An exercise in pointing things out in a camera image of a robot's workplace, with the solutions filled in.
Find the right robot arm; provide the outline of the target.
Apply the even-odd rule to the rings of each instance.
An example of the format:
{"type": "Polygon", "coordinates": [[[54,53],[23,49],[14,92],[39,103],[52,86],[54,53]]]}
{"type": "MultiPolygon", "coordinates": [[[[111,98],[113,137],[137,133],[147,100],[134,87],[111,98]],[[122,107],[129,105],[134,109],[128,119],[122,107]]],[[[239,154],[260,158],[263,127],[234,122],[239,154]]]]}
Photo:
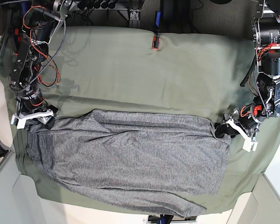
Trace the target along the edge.
{"type": "Polygon", "coordinates": [[[71,0],[34,0],[23,12],[23,38],[10,74],[10,89],[16,96],[16,111],[11,124],[25,128],[28,120],[37,120],[50,129],[58,118],[58,108],[45,100],[40,85],[51,87],[60,81],[60,73],[50,56],[49,44],[60,27],[66,28],[71,0]]]}

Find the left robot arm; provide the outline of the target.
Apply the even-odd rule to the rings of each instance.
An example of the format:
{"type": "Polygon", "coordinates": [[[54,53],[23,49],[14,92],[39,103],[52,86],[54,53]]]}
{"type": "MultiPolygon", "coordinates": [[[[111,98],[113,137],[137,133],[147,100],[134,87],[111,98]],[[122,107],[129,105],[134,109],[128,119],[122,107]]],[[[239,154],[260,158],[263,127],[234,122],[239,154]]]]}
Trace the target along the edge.
{"type": "Polygon", "coordinates": [[[253,102],[224,115],[215,125],[215,136],[247,136],[255,141],[259,125],[270,117],[280,116],[280,0],[259,0],[252,18],[255,56],[240,83],[243,87],[253,78],[250,88],[253,102]]]}

